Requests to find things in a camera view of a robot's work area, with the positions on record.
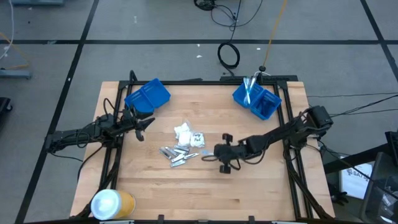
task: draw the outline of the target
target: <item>floor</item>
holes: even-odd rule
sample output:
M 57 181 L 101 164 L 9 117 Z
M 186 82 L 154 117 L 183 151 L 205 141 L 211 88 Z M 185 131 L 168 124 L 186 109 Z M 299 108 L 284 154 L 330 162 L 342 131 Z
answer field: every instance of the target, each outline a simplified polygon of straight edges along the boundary
M 236 8 L 238 0 L 217 3 Z M 243 1 L 239 20 L 250 19 L 259 3 Z M 241 62 L 235 74 L 257 71 L 281 5 L 281 0 L 264 0 L 259 14 L 237 28 L 234 39 L 241 40 L 236 44 Z M 267 72 L 297 75 L 311 96 L 398 91 L 397 7 L 396 0 L 288 0 Z M 86 24 L 90 11 L 92 23 Z M 75 129 L 91 121 L 101 82 L 126 80 L 130 69 L 139 80 L 218 80 L 226 72 L 216 49 L 231 31 L 215 24 L 210 13 L 192 1 L 67 0 L 63 7 L 17 6 L 14 17 L 15 43 L 29 58 L 33 78 L 0 80 L 0 96 L 10 97 L 14 105 L 0 133 L 2 223 L 16 220 L 49 127 Z M 215 17 L 228 21 L 220 11 Z M 0 1 L 0 32 L 8 37 L 10 18 L 7 1 Z M 6 42 L 0 44 L 3 50 Z M 227 63 L 233 62 L 231 50 L 222 54 Z M 23 58 L 10 50 L 0 67 L 19 63 Z M 60 96 L 66 96 L 64 105 Z M 385 97 L 309 102 L 339 113 Z M 363 111 L 396 105 L 394 98 Z M 54 114 L 55 109 L 61 113 Z M 337 152 L 361 152 L 384 144 L 384 132 L 397 130 L 397 117 L 398 111 L 339 116 L 324 142 Z M 68 147 L 59 153 L 81 159 L 84 150 Z M 68 217 L 79 165 L 47 156 L 25 222 Z

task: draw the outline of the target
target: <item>white packet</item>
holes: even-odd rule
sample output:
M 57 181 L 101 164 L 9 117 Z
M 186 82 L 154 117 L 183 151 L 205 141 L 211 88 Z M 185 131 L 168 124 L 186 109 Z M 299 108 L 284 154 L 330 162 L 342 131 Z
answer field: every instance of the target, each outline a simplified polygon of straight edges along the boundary
M 205 147 L 205 136 L 203 133 L 192 133 L 191 147 Z
M 183 131 L 179 134 L 178 145 L 179 146 L 190 146 L 192 132 Z
M 190 128 L 189 121 L 184 122 L 183 124 L 181 124 L 181 126 L 174 127 L 175 138 L 179 139 L 181 132 L 190 131 L 190 130 L 191 130 L 191 128 Z

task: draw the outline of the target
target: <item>wire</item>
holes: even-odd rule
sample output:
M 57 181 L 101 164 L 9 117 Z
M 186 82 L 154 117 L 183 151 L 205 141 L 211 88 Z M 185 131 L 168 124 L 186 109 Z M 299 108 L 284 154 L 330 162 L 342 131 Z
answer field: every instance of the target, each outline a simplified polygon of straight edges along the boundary
M 247 164 L 250 164 L 250 165 L 257 165 L 257 164 L 259 164 L 259 163 L 262 161 L 262 159 L 264 158 L 265 155 L 266 155 L 266 150 L 263 149 L 263 150 L 262 150 L 261 158 L 260 158 L 257 162 L 249 162 L 249 161 L 247 161 L 246 159 L 242 159 L 242 160 L 243 160 L 243 162 L 245 162 L 245 163 L 247 163 Z
M 87 128 L 88 126 L 92 125 L 92 124 L 95 124 L 95 121 L 90 122 L 89 124 L 87 124 L 86 126 L 84 126 L 82 129 L 80 129 L 80 131 L 78 132 L 78 134 L 77 134 L 77 136 L 76 136 L 76 145 L 77 145 L 77 147 L 79 147 L 80 149 L 83 149 L 84 147 L 86 147 L 86 146 L 88 145 L 88 143 L 90 143 L 91 136 L 90 136 L 88 133 L 83 132 L 83 130 L 84 130 L 85 128 Z M 87 142 L 85 142 L 83 145 L 79 145 L 79 137 L 80 137 L 80 135 L 81 135 L 82 133 L 85 134 L 85 135 L 87 135 L 88 138 L 87 138 Z
M 114 110 L 114 106 L 112 105 L 111 101 L 108 98 L 105 98 L 103 101 L 103 106 L 104 106 L 104 111 L 105 111 L 105 116 L 106 116 L 106 120 L 109 119 L 109 115 L 108 112 L 106 111 L 106 102 L 109 103 L 109 105 L 111 105 L 112 109 Z
M 89 155 L 84 161 L 82 161 L 83 163 L 81 163 L 81 165 L 80 165 L 80 167 L 79 167 L 79 171 L 77 172 L 77 181 L 79 181 L 81 169 L 82 169 L 83 166 L 86 164 L 86 162 L 87 162 L 89 159 L 91 159 L 97 152 L 99 152 L 103 147 L 104 147 L 104 144 L 102 143 L 101 147 L 99 147 L 95 152 L 91 153 L 91 155 Z
M 219 22 L 215 21 L 215 20 L 214 20 L 214 17 L 213 17 L 213 10 L 210 12 L 211 20 L 212 20 L 213 22 L 215 22 L 216 24 L 220 25 L 220 26 L 229 27 L 229 28 L 231 28 L 231 27 L 234 26 L 234 25 L 236 25 L 236 27 L 245 26 L 245 25 L 247 25 L 248 23 L 250 23 L 250 22 L 255 18 L 255 16 L 257 15 L 257 13 L 259 12 L 259 10 L 260 10 L 260 8 L 261 8 L 262 2 L 263 2 L 263 0 L 261 0 L 259 7 L 257 8 L 256 12 L 253 14 L 253 16 L 250 18 L 250 20 L 248 20 L 248 21 L 245 22 L 244 24 L 236 25 L 236 23 L 238 23 L 238 18 L 235 18 L 234 14 L 232 13 L 232 10 L 231 10 L 230 8 L 224 6 L 224 5 L 218 5 L 218 4 L 215 4 L 214 7 L 215 7 L 216 9 L 219 9 L 219 10 L 223 11 L 232 21 L 234 21 L 234 24 L 226 25 L 226 24 L 222 24 L 222 23 L 219 23 Z M 225 12 L 224 10 L 220 9 L 220 7 L 225 7 L 225 8 L 231 13 L 231 16 L 228 15 L 228 13 Z
M 398 108 L 396 109 L 386 109 L 386 110 L 379 110 L 379 111 L 368 111 L 368 112 L 359 112 L 359 113 L 349 113 L 349 114 L 342 114 L 342 115 L 356 115 L 356 114 L 368 114 L 368 113 L 379 113 L 379 112 L 385 112 L 385 111 L 397 111 Z
M 61 158 L 66 158 L 66 159 L 74 159 L 80 162 L 83 162 L 81 159 L 78 158 L 74 158 L 74 157 L 70 157 L 70 156 L 59 156 L 59 155 L 55 155 L 54 153 L 50 152 L 51 155 L 55 156 L 55 157 L 61 157 Z
M 340 162 L 344 163 L 346 166 L 348 166 L 348 167 L 354 169 L 356 172 L 359 172 L 362 176 L 366 177 L 369 181 L 371 181 L 377 188 L 379 188 L 379 189 L 382 190 L 383 192 L 389 194 L 391 197 L 394 197 L 395 199 L 398 200 L 398 197 L 397 197 L 397 196 L 395 196 L 394 194 L 392 194 L 390 191 L 386 190 L 385 188 L 378 186 L 378 185 L 377 185 L 377 182 L 376 182 L 375 180 L 373 180 L 372 178 L 370 178 L 368 175 L 364 174 L 364 173 L 361 172 L 359 169 L 355 168 L 355 166 L 349 164 L 348 162 L 346 162 L 346 161 L 340 159 L 339 157 L 337 157 L 336 155 L 334 155 L 334 154 L 328 149 L 328 147 L 325 145 L 325 143 L 323 143 L 321 140 L 318 140 L 318 142 L 322 143 L 323 146 L 324 146 L 324 148 L 325 148 L 325 150 L 326 150 L 327 152 L 329 152 L 333 157 L 335 157 L 336 159 L 338 159 Z
M 351 97 L 351 96 L 373 96 L 373 95 L 390 95 L 398 94 L 398 92 L 393 93 L 365 93 L 365 94 L 351 94 L 351 95 L 330 95 L 330 96 L 307 96 L 314 98 L 332 98 L 332 97 Z
M 297 158 L 297 155 L 295 155 L 295 157 L 294 157 L 293 159 L 288 159 L 288 158 L 287 158 L 287 153 L 290 153 L 290 149 L 284 150 L 283 153 L 282 153 L 282 156 L 284 157 L 284 159 L 285 159 L 287 162 L 292 162 L 293 160 L 295 160 L 295 159 Z
M 394 98 L 394 97 L 397 97 L 397 96 L 398 96 L 398 95 L 390 96 L 390 97 L 387 97 L 387 98 L 385 98 L 385 99 L 378 100 L 378 101 L 375 101 L 375 102 L 373 102 L 373 103 L 370 103 L 370 104 L 367 104 L 367 105 L 364 105 L 364 106 L 359 106 L 359 107 L 357 107 L 357 108 L 354 108 L 354 109 L 351 109 L 351 110 L 348 110 L 348 111 L 344 111 L 344 112 L 342 112 L 342 113 L 335 114 L 335 115 L 330 116 L 330 117 L 331 117 L 331 118 L 334 118 L 334 117 L 337 117 L 337 116 L 340 116 L 340 115 L 348 115 L 348 114 L 350 114 L 350 113 L 352 113 L 352 112 L 361 110 L 361 109 L 363 109 L 363 108 L 367 108 L 368 106 L 376 105 L 376 104 L 378 104 L 378 103 L 381 103 L 381 102 L 383 102 L 383 101 L 389 100 L 389 99 Z
M 239 0 L 238 11 L 237 11 L 237 13 L 236 13 L 236 21 L 238 20 L 239 12 L 240 12 L 240 10 L 241 10 L 241 3 L 242 3 L 242 0 Z M 218 57 L 218 60 L 220 61 L 221 65 L 222 65 L 225 69 L 227 69 L 227 71 L 229 71 L 229 73 L 231 74 L 231 76 L 235 76 L 235 74 L 231 71 L 231 69 L 235 69 L 235 68 L 239 65 L 239 62 L 241 61 L 241 54 L 239 53 L 238 48 L 236 48 L 233 44 L 231 44 L 231 41 L 232 41 L 232 39 L 233 39 L 233 37 L 234 37 L 234 35 L 235 35 L 236 22 L 234 22 L 233 25 L 234 25 L 234 29 L 233 29 L 233 31 L 232 31 L 231 38 L 229 39 L 229 41 L 220 44 L 220 46 L 218 46 L 218 50 L 217 50 L 217 57 Z M 235 62 L 235 64 L 233 64 L 233 65 L 229 65 L 229 64 L 225 63 L 224 60 L 221 58 L 221 49 L 222 49 L 225 45 L 230 46 L 230 47 L 234 50 L 234 52 L 235 52 L 235 54 L 236 54 L 236 62 Z
M 216 157 L 215 155 L 207 155 L 207 156 L 203 156 L 202 158 L 202 161 L 205 161 L 205 162 L 213 162 L 213 161 L 217 161 L 218 160 L 218 157 Z
M 322 151 L 322 149 L 318 149 L 317 147 L 315 147 L 315 146 L 311 146 L 311 145 L 309 145 L 309 144 L 306 144 L 306 146 L 309 146 L 309 147 L 312 147 L 313 149 L 315 149 L 315 150 L 317 150 L 317 151 L 319 151 L 320 153 L 321 153 L 321 155 L 323 155 L 323 151 Z M 346 154 L 346 153 L 342 153 L 342 152 L 333 152 L 333 151 L 330 151 L 329 153 L 335 153 L 335 154 L 337 154 L 337 155 L 344 155 L 344 156 L 350 156 L 350 154 Z
M 0 60 L 7 54 L 8 50 L 11 48 L 12 41 L 14 41 L 14 7 L 12 6 L 11 0 L 8 0 L 11 8 L 11 41 L 9 42 L 8 48 L 0 56 Z
M 278 27 L 280 18 L 282 17 L 282 14 L 284 13 L 284 9 L 285 9 L 286 3 L 287 3 L 287 0 L 284 0 L 284 3 L 283 3 L 283 5 L 282 5 L 282 9 L 280 9 L 280 12 L 279 12 L 278 19 L 276 20 L 275 25 L 274 25 L 274 28 L 273 28 L 273 30 L 272 30 L 272 32 L 271 32 L 271 37 L 270 37 L 270 39 L 269 39 L 269 41 L 268 41 L 268 47 L 267 47 L 267 52 L 266 52 L 266 59 L 264 59 L 264 63 L 262 64 L 262 66 L 264 66 L 264 67 L 266 66 L 266 62 L 267 62 L 267 59 L 268 59 L 269 50 L 271 49 L 271 43 L 272 43 L 272 40 L 273 40 L 273 38 L 274 38 L 276 28 Z

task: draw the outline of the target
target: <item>yellow cup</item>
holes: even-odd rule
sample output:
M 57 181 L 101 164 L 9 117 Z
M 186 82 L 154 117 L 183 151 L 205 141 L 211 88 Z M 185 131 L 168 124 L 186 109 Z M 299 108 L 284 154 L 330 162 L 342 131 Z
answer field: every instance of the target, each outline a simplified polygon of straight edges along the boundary
M 105 189 L 91 201 L 91 212 L 99 220 L 109 220 L 130 215 L 136 207 L 136 199 L 121 190 Z

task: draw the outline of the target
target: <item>black cable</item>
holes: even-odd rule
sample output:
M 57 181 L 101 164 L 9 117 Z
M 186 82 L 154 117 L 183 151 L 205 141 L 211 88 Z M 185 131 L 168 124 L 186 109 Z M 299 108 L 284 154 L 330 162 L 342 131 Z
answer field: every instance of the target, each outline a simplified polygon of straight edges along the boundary
M 231 10 L 230 8 L 224 6 L 224 5 L 219 5 L 219 4 L 215 4 L 214 7 L 217 8 L 217 9 L 220 9 L 220 8 L 218 8 L 218 7 L 225 7 L 225 8 L 231 13 L 231 16 L 229 16 L 229 15 L 227 15 L 227 16 L 228 16 L 230 19 L 232 19 L 232 20 L 234 21 L 234 24 L 232 24 L 232 25 L 226 25 L 226 24 L 221 24 L 221 23 L 215 21 L 215 20 L 214 20 L 214 17 L 213 17 L 213 10 L 211 10 L 211 12 L 210 12 L 211 20 L 212 20 L 213 22 L 215 22 L 216 24 L 220 25 L 220 26 L 229 27 L 229 28 L 231 28 L 231 27 L 234 26 L 234 25 L 236 25 L 236 27 L 245 26 L 245 25 L 247 25 L 248 23 L 250 23 L 250 22 L 255 18 L 255 16 L 257 15 L 257 13 L 259 12 L 259 10 L 260 10 L 260 8 L 261 8 L 262 2 L 263 2 L 263 0 L 261 0 L 259 7 L 257 8 L 256 12 L 253 14 L 253 16 L 250 18 L 250 20 L 248 20 L 248 21 L 245 22 L 244 24 L 236 25 L 236 23 L 238 22 L 238 18 L 236 18 L 236 19 L 234 18 L 234 14 L 232 13 L 232 10 Z
M 236 167 L 235 165 L 233 165 L 231 162 L 229 162 L 229 166 L 231 166 L 234 170 L 241 170 L 241 163 L 239 162 L 239 159 L 236 160 L 236 162 L 238 163 L 238 166 Z
M 365 94 L 351 94 L 351 95 L 330 95 L 330 96 L 307 96 L 307 97 L 333 98 L 333 97 L 374 96 L 374 95 L 391 95 L 391 94 L 398 94 L 398 92 L 396 92 L 396 93 L 365 93 Z
M 109 105 L 111 105 L 112 109 L 114 110 L 114 106 L 112 105 L 111 101 L 108 98 L 105 98 L 104 101 L 102 102 L 103 108 L 104 108 L 104 112 L 105 112 L 105 116 L 106 116 L 106 120 L 109 119 L 109 115 L 108 115 L 108 111 L 106 110 L 106 102 L 109 103 Z
M 213 162 L 213 161 L 217 161 L 218 158 L 215 155 L 207 155 L 207 156 L 203 156 L 201 158 L 201 160 L 205 161 L 205 162 Z
M 239 12 L 240 12 L 240 10 L 241 10 L 241 3 L 242 3 L 242 0 L 239 0 L 238 12 L 236 13 L 236 20 L 238 20 L 238 17 L 239 17 Z M 217 50 L 218 60 L 220 61 L 221 65 L 222 65 L 225 69 L 227 69 L 227 70 L 229 71 L 229 73 L 231 74 L 231 76 L 235 76 L 235 74 L 231 71 L 231 69 L 235 69 L 235 68 L 239 65 L 239 62 L 241 61 L 241 54 L 239 53 L 238 48 L 236 48 L 233 44 L 231 44 L 231 41 L 232 41 L 232 39 L 233 39 L 233 37 L 234 37 L 234 34 L 235 34 L 235 30 L 236 30 L 236 22 L 234 22 L 234 29 L 233 29 L 233 31 L 232 31 L 232 35 L 231 35 L 230 40 L 227 41 L 227 42 L 225 42 L 225 43 L 220 44 L 220 46 L 218 46 L 218 50 Z M 224 60 L 221 58 L 221 49 L 222 49 L 225 45 L 230 46 L 230 47 L 234 50 L 234 52 L 235 52 L 235 54 L 236 54 L 236 62 L 235 62 L 233 65 L 228 65 L 228 64 L 225 63 Z
M 379 111 L 368 111 L 368 112 L 358 112 L 358 113 L 349 113 L 349 114 L 342 114 L 342 115 L 356 115 L 356 114 L 368 114 L 368 113 L 379 113 L 379 112 L 385 112 L 385 111 L 397 111 L 397 109 L 386 109 L 386 110 L 379 110 Z
M 85 163 L 91 158 L 93 157 L 97 152 L 99 152 L 102 148 L 104 147 L 104 145 L 102 144 L 101 147 L 99 147 L 95 152 L 93 152 L 91 155 L 89 155 L 87 157 L 87 159 L 85 159 L 84 161 L 82 161 L 83 163 L 81 163 L 80 167 L 79 167 L 79 171 L 77 172 L 77 181 L 79 181 L 79 177 L 80 177 L 80 171 L 83 168 L 83 166 L 85 165 Z
M 75 158 L 75 157 L 70 157 L 70 156 L 59 156 L 59 155 L 55 155 L 54 153 L 50 152 L 51 155 L 55 156 L 55 157 L 61 157 L 61 158 L 65 158 L 65 159 L 74 159 L 80 162 L 83 162 L 81 159 Z
M 95 121 L 90 122 L 89 124 L 87 124 L 86 126 L 84 126 L 82 129 L 80 129 L 80 131 L 77 133 L 77 136 L 76 136 L 76 146 L 77 146 L 78 148 L 83 149 L 84 147 L 86 147 L 86 146 L 88 145 L 88 143 L 90 143 L 90 138 L 91 138 L 91 136 L 90 136 L 88 133 L 83 132 L 83 130 L 84 130 L 85 128 L 87 128 L 88 126 L 94 124 L 94 123 L 95 123 Z M 85 143 L 81 146 L 81 145 L 79 145 L 79 137 L 80 137 L 80 135 L 81 135 L 82 133 L 85 134 L 85 135 L 87 135 L 87 142 L 85 142 Z
M 247 164 L 250 164 L 250 165 L 257 165 L 257 164 L 259 164 L 259 163 L 263 160 L 264 156 L 266 155 L 266 150 L 267 150 L 267 148 L 268 148 L 268 142 L 269 142 L 269 140 L 270 140 L 270 139 L 267 140 L 264 149 L 262 149 L 261 158 L 260 158 L 257 162 L 249 162 L 249 161 L 246 160 L 245 158 L 241 158 L 241 159 L 243 160 L 243 162 L 245 162 L 245 163 L 247 163 Z
M 288 159 L 288 158 L 287 158 L 287 153 L 290 153 L 290 149 L 284 150 L 283 153 L 282 153 L 282 156 L 284 157 L 284 159 L 285 159 L 287 162 L 292 162 L 292 161 L 294 161 L 294 160 L 297 158 L 297 155 L 295 155 L 295 157 L 293 157 L 293 159 Z
M 67 136 L 64 137 L 64 139 L 66 139 L 66 138 L 68 138 L 68 137 L 70 137 L 70 136 L 74 136 L 74 135 L 75 135 L 75 133 L 73 133 L 73 134 L 68 134 Z M 55 150 L 55 152 L 56 152 L 56 151 L 57 151 L 57 148 L 60 147 L 60 146 L 62 146 L 62 141 L 59 141 L 58 144 L 55 145 L 55 146 L 52 148 L 53 151 Z
M 347 115 L 347 114 L 350 114 L 350 113 L 352 113 L 352 112 L 361 110 L 361 109 L 363 109 L 363 108 L 367 108 L 368 106 L 376 105 L 376 104 L 378 104 L 378 103 L 381 103 L 381 102 L 383 102 L 383 101 L 389 100 L 389 99 L 394 98 L 394 97 L 397 97 L 397 96 L 398 96 L 398 95 L 390 96 L 390 97 L 387 97 L 387 98 L 385 98 L 385 99 L 378 100 L 378 101 L 375 101 L 375 102 L 373 102 L 373 103 L 369 103 L 369 104 L 364 105 L 364 106 L 359 106 L 359 107 L 357 107 L 357 108 L 354 108 L 354 109 L 351 109 L 351 110 L 348 110 L 348 111 L 344 111 L 344 112 L 342 112 L 342 113 L 340 113 L 340 114 L 335 114 L 335 115 L 330 116 L 330 117 L 331 117 L 331 118 L 334 118 L 334 117 L 337 117 L 337 116 L 340 116 L 340 115 Z
M 334 158 L 338 159 L 340 162 L 344 163 L 346 166 L 348 166 L 348 167 L 354 169 L 356 172 L 359 172 L 362 176 L 366 177 L 369 181 L 371 181 L 377 188 L 379 188 L 379 189 L 382 190 L 383 192 L 389 194 L 391 197 L 393 197 L 393 198 L 395 198 L 396 200 L 398 200 L 398 197 L 397 197 L 397 196 L 395 196 L 394 194 L 392 194 L 390 191 L 386 190 L 385 188 L 378 186 L 378 185 L 377 185 L 377 182 L 376 182 L 375 180 L 373 180 L 372 178 L 370 178 L 368 175 L 364 174 L 364 173 L 361 172 L 359 169 L 355 168 L 355 166 L 349 164 L 348 162 L 346 162 L 346 161 L 340 159 L 339 157 L 337 157 L 336 155 L 334 155 L 334 154 L 328 149 L 328 147 L 325 145 L 325 143 L 323 143 L 321 140 L 318 140 L 318 142 L 322 143 L 323 146 L 324 146 L 324 148 L 325 148 L 325 150 L 326 150 L 327 152 L 329 152 L 329 154 L 332 155 Z
M 315 150 L 317 150 L 317 151 L 319 151 L 319 152 L 322 152 L 322 149 L 318 149 L 318 148 L 316 148 L 315 146 L 311 146 L 311 145 L 309 145 L 309 144 L 307 144 L 306 146 L 312 147 L 313 149 L 315 149 Z M 334 154 L 337 154 L 337 155 L 350 156 L 350 154 L 342 153 L 342 152 L 333 152 L 333 151 L 331 151 L 331 152 L 329 152 L 329 153 L 334 153 Z

